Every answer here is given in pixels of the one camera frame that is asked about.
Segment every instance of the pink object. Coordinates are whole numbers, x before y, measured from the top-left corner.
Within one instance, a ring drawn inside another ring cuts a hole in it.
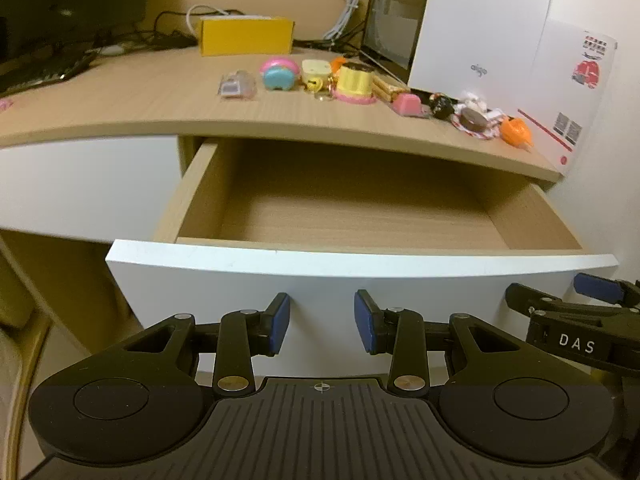
[[[14,104],[14,102],[11,101],[11,99],[0,99],[0,112],[4,112],[10,108],[12,104]]]
[[[345,103],[349,103],[352,105],[370,105],[376,102],[375,96],[371,96],[371,97],[351,96],[351,95],[343,94],[338,89],[334,90],[334,97],[339,101],[344,101]]]
[[[391,103],[391,108],[398,115],[421,117],[422,103],[416,94],[400,94]]]
[[[291,70],[295,75],[300,74],[300,67],[292,59],[289,59],[288,57],[271,57],[260,66],[260,75],[264,74],[268,69],[274,66],[283,66],[284,68]]]

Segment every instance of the pink and blue toy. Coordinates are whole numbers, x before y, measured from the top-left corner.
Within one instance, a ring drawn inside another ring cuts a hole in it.
[[[267,90],[291,90],[298,80],[300,67],[288,57],[272,57],[261,65],[260,74]]]

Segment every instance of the white box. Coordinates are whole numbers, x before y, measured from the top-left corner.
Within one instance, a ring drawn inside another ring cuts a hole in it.
[[[550,0],[427,0],[409,86],[514,115]]]
[[[562,174],[593,123],[617,46],[604,34],[546,22],[518,113],[535,148]]]

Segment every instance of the cardboard box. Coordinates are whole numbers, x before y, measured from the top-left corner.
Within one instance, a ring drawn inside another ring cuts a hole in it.
[[[200,53],[290,54],[294,23],[271,16],[206,16],[200,20]]]

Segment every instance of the qr code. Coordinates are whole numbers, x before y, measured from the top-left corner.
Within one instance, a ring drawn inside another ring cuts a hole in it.
[[[566,140],[572,143],[575,146],[575,143],[578,142],[578,137],[580,136],[580,132],[582,131],[582,126],[580,124],[571,121],[569,124],[569,131],[566,133]]]
[[[564,136],[567,126],[569,125],[569,117],[564,114],[558,114],[558,118],[556,119],[556,124],[554,125],[554,130],[558,132],[560,135]]]

